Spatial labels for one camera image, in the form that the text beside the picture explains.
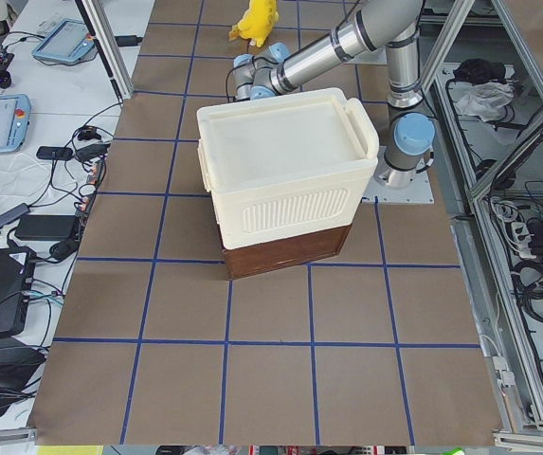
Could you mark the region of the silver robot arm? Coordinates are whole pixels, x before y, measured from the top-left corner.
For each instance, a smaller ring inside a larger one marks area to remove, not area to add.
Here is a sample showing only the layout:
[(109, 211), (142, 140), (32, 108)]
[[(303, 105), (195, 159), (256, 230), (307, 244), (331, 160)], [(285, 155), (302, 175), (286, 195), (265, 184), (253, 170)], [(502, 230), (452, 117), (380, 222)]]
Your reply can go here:
[(325, 35), (296, 52), (266, 43), (279, 20), (275, 1), (252, 1), (229, 38), (245, 38), (261, 51), (233, 61), (235, 101), (260, 100), (295, 92), (304, 84), (362, 54), (386, 50), (389, 105), (406, 110), (425, 97), (419, 61), (423, 1), (370, 1)]

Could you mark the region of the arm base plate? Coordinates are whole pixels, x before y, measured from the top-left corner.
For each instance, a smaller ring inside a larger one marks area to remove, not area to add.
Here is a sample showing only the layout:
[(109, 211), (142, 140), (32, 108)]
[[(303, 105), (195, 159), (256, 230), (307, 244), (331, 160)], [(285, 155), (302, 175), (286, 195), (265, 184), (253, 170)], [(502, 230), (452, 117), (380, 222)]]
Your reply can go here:
[(364, 203), (432, 205), (435, 199), (427, 172), (399, 172), (387, 168), (376, 173), (362, 196)]

